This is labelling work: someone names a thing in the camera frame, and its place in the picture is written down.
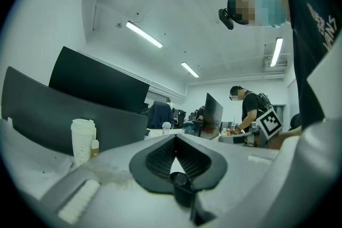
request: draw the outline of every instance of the white ceiling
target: white ceiling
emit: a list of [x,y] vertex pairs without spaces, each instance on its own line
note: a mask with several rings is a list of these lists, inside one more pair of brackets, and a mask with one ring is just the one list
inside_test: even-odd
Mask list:
[[[92,19],[95,30],[88,39],[101,40],[113,54],[121,51],[132,61],[139,60],[187,83],[266,73],[264,55],[272,55],[277,37],[284,38],[280,59],[292,58],[289,25],[273,29],[235,24],[234,30],[228,30],[217,15],[226,3],[227,0],[96,0]],[[159,40],[163,48],[133,33],[126,27],[128,20]],[[199,79],[181,66],[184,61],[199,74]]]

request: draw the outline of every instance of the computer monitor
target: computer monitor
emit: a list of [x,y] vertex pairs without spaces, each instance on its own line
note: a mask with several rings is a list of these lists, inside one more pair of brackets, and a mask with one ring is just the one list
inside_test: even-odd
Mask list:
[[205,101],[201,137],[213,139],[220,133],[223,107],[209,94]]
[[231,125],[233,124],[233,122],[221,122],[221,125],[220,125],[220,132],[224,129],[224,128],[227,128],[227,129],[231,129]]
[[101,105],[140,114],[148,84],[63,47],[49,87]]

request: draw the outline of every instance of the black t-shirt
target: black t-shirt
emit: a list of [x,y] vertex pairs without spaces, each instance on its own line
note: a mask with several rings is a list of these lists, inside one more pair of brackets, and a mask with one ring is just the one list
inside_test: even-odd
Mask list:
[[247,117],[249,111],[257,110],[256,118],[259,118],[265,111],[264,105],[258,95],[251,91],[246,91],[244,101],[242,103],[242,121]]
[[299,109],[305,129],[324,118],[307,77],[331,49],[341,29],[341,13],[331,0],[289,0],[289,7]]

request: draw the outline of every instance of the white wall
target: white wall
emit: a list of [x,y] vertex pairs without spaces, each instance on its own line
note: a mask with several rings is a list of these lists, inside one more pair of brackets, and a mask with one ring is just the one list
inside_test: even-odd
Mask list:
[[288,66],[284,78],[284,85],[287,90],[287,104],[284,109],[284,120],[288,122],[285,124],[283,131],[287,131],[290,129],[290,121],[293,117],[293,113],[297,113],[299,109],[298,104],[298,91],[297,82],[296,82],[296,74],[294,72],[294,64],[293,62]]
[[205,104],[208,92],[223,106],[222,122],[233,121],[235,117],[235,122],[240,123],[242,101],[231,101],[229,99],[230,88],[234,85],[240,85],[255,93],[265,93],[273,105],[287,104],[287,91],[282,80],[258,80],[189,86],[185,101],[180,108],[186,111],[186,115],[188,116],[195,109]]
[[8,66],[49,84],[63,46],[86,43],[82,0],[17,0],[0,39],[0,95]]
[[[165,102],[166,101],[166,97],[158,95],[158,94],[154,94],[154,93],[151,93],[151,92],[148,92],[147,96],[146,96],[146,99],[145,99],[145,103],[149,104],[149,107],[151,107],[153,105],[154,101]],[[181,105],[176,103],[176,102],[174,102],[172,99],[171,99],[171,102],[172,102],[174,108],[176,108],[176,109],[179,109],[179,107],[181,108]]]

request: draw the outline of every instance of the person's hand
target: person's hand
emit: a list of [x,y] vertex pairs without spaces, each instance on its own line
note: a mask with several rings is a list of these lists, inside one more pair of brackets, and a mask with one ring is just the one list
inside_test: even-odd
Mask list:
[[281,133],[277,133],[276,135],[274,135],[272,138],[268,140],[266,148],[280,150],[285,139],[286,139],[286,136],[284,136]]
[[240,134],[241,133],[241,130],[239,130],[237,127],[235,127],[234,131],[233,131],[234,134]]

